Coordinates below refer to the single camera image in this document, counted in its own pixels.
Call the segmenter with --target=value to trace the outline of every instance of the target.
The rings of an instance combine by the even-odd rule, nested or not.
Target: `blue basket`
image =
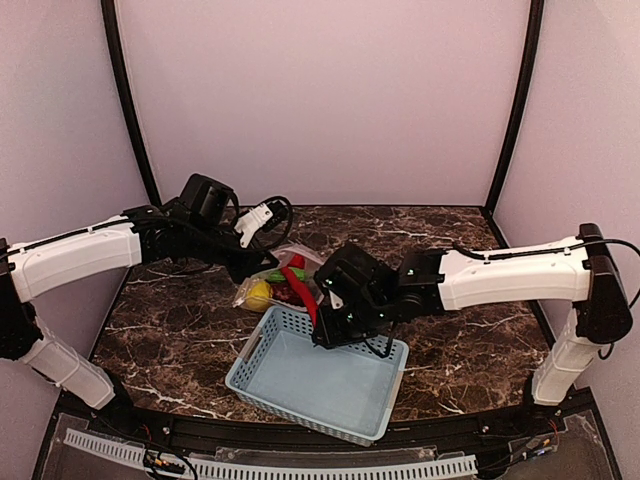
[[[381,359],[363,344],[326,350],[311,342],[309,315],[271,307],[226,377],[244,402],[368,447],[389,423],[409,354],[394,340]],[[386,337],[370,340],[384,350]]]

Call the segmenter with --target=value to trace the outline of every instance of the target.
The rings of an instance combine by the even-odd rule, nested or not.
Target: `marble table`
[[[297,207],[290,239],[325,256],[349,240],[392,267],[418,245],[498,247],[475,207]],[[183,270],[169,261],[133,269],[94,362],[116,373],[139,407],[283,422],[240,402],[224,384],[260,314],[231,308],[237,287],[223,268]],[[548,353],[525,303],[471,307],[396,331],[410,355],[393,421],[517,404],[526,377]]]

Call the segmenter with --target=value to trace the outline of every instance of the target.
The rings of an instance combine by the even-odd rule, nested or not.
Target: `red object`
[[[316,303],[316,299],[313,298],[311,290],[309,290],[309,287],[307,287],[304,282],[298,280],[296,274],[293,273],[289,267],[282,267],[280,271],[284,275],[284,278],[287,279],[287,282],[289,282],[289,285],[291,285],[291,288],[293,288],[293,291],[300,296],[304,306],[307,307],[307,311],[311,317],[311,323],[313,324],[313,328],[315,328],[316,317],[318,315],[318,304]]]
[[[301,270],[304,270],[304,266],[305,266],[304,257],[302,255],[298,255],[297,253],[293,256],[293,258],[289,262],[289,265],[287,265],[287,267],[299,268]]]

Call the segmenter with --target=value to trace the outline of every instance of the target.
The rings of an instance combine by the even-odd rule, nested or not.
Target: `yellow lemon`
[[[267,282],[261,281],[249,290],[245,306],[254,312],[264,312],[271,306],[270,298],[271,286]]]

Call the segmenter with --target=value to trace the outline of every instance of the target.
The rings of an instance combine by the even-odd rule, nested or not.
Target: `white wall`
[[[0,45],[0,237],[31,241],[146,203],[100,2],[0,0]],[[110,272],[60,288],[36,308],[87,354],[121,279]],[[57,394],[0,360],[0,479],[31,478]]]
[[[164,200],[483,204],[526,0],[117,2]]]
[[[546,3],[522,130],[497,210],[509,242],[544,242],[598,223],[640,244],[640,4]],[[611,247],[631,297],[640,259]],[[567,305],[546,305],[556,331]],[[640,310],[634,309],[636,319]],[[640,472],[640,325],[591,385],[625,478]]]

